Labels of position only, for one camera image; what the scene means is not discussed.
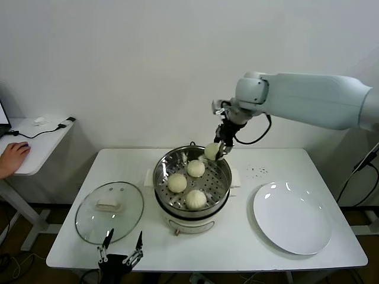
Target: laptop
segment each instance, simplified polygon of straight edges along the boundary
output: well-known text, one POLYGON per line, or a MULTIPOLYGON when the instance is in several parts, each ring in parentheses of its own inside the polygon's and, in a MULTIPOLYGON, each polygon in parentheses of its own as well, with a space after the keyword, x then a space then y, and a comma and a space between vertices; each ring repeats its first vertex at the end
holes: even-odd
POLYGON ((0 137, 4 136, 12 128, 11 123, 4 111, 4 107, 0 101, 0 137))

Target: floor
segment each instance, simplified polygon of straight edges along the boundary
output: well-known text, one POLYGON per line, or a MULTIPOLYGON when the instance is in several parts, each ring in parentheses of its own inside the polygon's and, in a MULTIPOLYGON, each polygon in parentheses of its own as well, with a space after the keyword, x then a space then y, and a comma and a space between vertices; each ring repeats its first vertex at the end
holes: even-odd
MULTIPOLYGON (((10 217, 13 216, 14 210, 7 204, 1 203, 1 207, 8 213, 10 217)), ((56 208, 52 210, 48 218, 50 223, 63 223, 65 216, 68 213, 67 208, 56 208)), ((0 230, 2 231, 6 224, 7 219, 5 218, 5 213, 0 209, 0 230)), ((351 225, 365 225, 368 224, 368 220, 361 212, 348 211, 344 213, 346 219, 351 225)), ((28 254, 20 253, 20 247, 28 234, 31 225, 24 218, 19 218, 17 223, 14 225, 12 230, 9 232, 9 236, 0 248, 0 253, 9 253, 12 256, 17 256, 16 259, 19 262, 23 261, 28 254)), ((54 235, 41 235, 38 237, 34 247, 33 252, 38 254, 41 257, 46 257, 49 253, 50 247, 53 245, 55 236, 54 235)), ((378 284, 379 283, 379 236, 363 236, 358 237, 359 242, 364 248, 368 259, 369 264, 366 267, 356 269, 356 272, 359 273, 360 277, 365 284, 378 284)), ((79 283, 79 276, 74 274, 69 270, 60 270, 60 269, 51 269, 46 266, 44 260, 35 258, 31 264, 32 259, 29 258, 21 267, 21 274, 24 274, 23 277, 9 282, 12 280, 12 275, 14 269, 16 269, 15 262, 11 262, 5 271, 2 271, 2 263, 0 260, 0 284, 3 283, 16 283, 16 284, 50 284, 50 283, 79 283)), ((304 272, 293 273, 294 279, 301 277, 304 272)), ((357 278, 357 275, 352 270, 337 270, 331 274, 328 279, 325 279, 319 283, 321 284, 354 284, 361 283, 357 278)), ((169 284, 182 284, 189 283, 190 273, 178 273, 173 275, 172 273, 163 273, 159 278, 158 284, 167 284, 166 281, 170 279, 169 284)), ((235 284, 249 284, 246 281, 247 278, 251 277, 251 274, 236 274, 236 273, 206 273, 204 274, 207 278, 214 282, 214 284, 224 284, 224 283, 235 283, 235 284)), ((131 273, 125 275, 123 278, 123 284, 140 284, 143 282, 143 278, 146 275, 142 273, 131 273)), ((253 277, 254 281, 251 283, 265 283, 265 284, 274 284, 274 283, 287 283, 285 273, 276 272, 276 273, 257 273, 253 277)))

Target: white plate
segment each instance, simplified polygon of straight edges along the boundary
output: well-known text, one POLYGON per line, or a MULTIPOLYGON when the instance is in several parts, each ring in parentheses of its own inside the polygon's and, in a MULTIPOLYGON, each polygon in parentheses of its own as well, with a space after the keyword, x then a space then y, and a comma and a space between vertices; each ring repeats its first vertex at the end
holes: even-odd
POLYGON ((254 197, 256 221, 265 235, 295 254, 315 254, 330 241, 331 229, 323 207, 306 188, 272 182, 254 197))

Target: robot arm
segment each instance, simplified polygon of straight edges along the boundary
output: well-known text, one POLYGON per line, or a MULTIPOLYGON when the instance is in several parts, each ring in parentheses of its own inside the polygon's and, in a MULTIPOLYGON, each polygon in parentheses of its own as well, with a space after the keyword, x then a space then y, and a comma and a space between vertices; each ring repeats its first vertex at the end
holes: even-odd
POLYGON ((235 134, 262 113, 336 130, 379 130, 379 96, 345 76, 247 73, 237 83, 235 98, 212 107, 223 115, 214 139, 220 143, 217 157, 227 154, 235 134))

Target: white table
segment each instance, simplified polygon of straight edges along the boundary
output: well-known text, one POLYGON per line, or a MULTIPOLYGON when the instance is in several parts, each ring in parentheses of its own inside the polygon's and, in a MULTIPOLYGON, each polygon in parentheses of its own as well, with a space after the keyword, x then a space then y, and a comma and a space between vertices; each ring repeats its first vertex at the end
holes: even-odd
MULTIPOLYGON (((18 130, 27 136, 33 136, 42 131, 54 130, 59 123, 64 121, 51 120, 49 123, 35 126, 34 119, 32 118, 11 118, 12 130, 18 130)), ((23 136, 6 135, 0 138, 0 153, 4 151, 9 143, 27 141, 31 147, 31 151, 21 167, 16 171, 15 175, 31 176, 37 173, 44 162, 49 158, 53 150, 70 130, 72 124, 66 128, 59 129, 52 133, 42 134, 34 139, 25 138, 23 136)), ((50 213, 50 210, 42 210, 41 214, 35 212, 32 207, 7 183, 7 181, 0 181, 0 195, 11 204, 17 213, 13 216, 10 222, 10 228, 16 223, 20 214, 24 216, 29 222, 33 224, 29 235, 25 239, 24 244, 21 246, 21 250, 31 250, 34 241, 39 234, 57 234, 61 225, 48 224, 45 220, 50 213)), ((0 235, 0 241, 5 238, 7 228, 0 235)))
POLYGON ((333 269, 367 264, 367 257, 333 196, 303 149, 234 149, 227 156, 237 169, 241 187, 231 189, 215 226, 206 233, 174 236, 160 215, 152 188, 144 187, 145 174, 170 149, 104 149, 91 167, 47 257, 50 267, 97 268, 96 246, 84 242, 75 230, 75 213, 95 188, 128 181, 140 188, 145 209, 136 228, 109 246, 108 253, 130 254, 143 231, 144 257, 135 267, 143 272, 252 272, 333 269), (248 218, 246 207, 258 188, 275 180, 296 180, 326 208, 332 238, 313 256, 287 253, 273 245, 248 218))

